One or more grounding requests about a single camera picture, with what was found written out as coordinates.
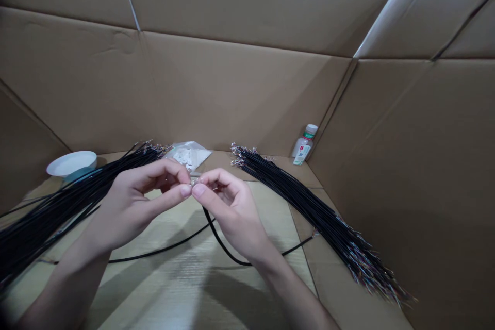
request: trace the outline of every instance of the plastic bottle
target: plastic bottle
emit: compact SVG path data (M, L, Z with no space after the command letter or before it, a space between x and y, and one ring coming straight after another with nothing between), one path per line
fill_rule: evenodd
M309 124L306 126L303 136L295 143L294 150L292 151L292 157L295 157L293 162L294 165L303 164L304 159L313 146L313 138L315 137L317 130L318 127L316 125Z

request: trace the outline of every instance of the wire bundle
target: wire bundle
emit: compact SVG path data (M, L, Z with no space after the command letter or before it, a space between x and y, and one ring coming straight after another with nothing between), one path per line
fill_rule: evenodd
M263 159L255 148L248 150L232 143L231 150L236 156L232 165L271 188L301 213L335 250L351 271L354 281L368 292L378 293L399 306L415 300L399 286L393 272L383 266L360 233L349 227L300 181L272 161Z
M39 197L0 216L39 203L0 231L0 290L4 290L43 252L93 214L120 172L156 161L169 149L149 142L138 144L119 160L76 179L55 193Z

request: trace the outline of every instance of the cardboard floor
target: cardboard floor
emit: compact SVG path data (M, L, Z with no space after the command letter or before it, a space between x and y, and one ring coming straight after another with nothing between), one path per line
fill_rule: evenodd
M99 163L113 161L121 155L99 156ZM222 167L248 181L265 229L280 251L311 235L313 227L295 209L260 182L232 168L230 160L229 153L215 151L198 171ZM275 157L274 161L335 208L306 163L296 167L288 158ZM50 178L26 198L54 192L60 185L60 179ZM148 196L157 196L156 191ZM3 220L3 225L5 223L8 223L7 218ZM60 258L87 223L83 222L65 236L44 257ZM171 245L205 224L200 205L190 198L156 218L142 235L115 250L112 258L139 255ZM225 239L223 241L237 255ZM289 254L287 260L319 296L342 330L412 329L396 305L369 295L354 283L323 238L310 241L303 249ZM3 304L13 320L41 292L53 268L38 262L12 286ZM206 229L190 242L168 252L109 265L85 328L274 329L288 328L288 324L257 272L232 262L218 246L211 230Z

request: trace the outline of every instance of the bottle cap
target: bottle cap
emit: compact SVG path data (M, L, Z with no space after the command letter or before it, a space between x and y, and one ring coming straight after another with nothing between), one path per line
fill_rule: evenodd
M318 127L316 125L309 124L308 126L306 126L306 132L307 133L314 134L314 133L316 133L317 130L318 130Z

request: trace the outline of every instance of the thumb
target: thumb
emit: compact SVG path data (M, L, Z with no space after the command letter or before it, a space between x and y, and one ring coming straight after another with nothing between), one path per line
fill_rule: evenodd
M157 217L187 199L191 195L191 188L191 185L179 185L156 199L147 201L146 205L151 209L152 214Z
M231 211L216 193L202 183L192 188L192 196L217 219L224 218Z

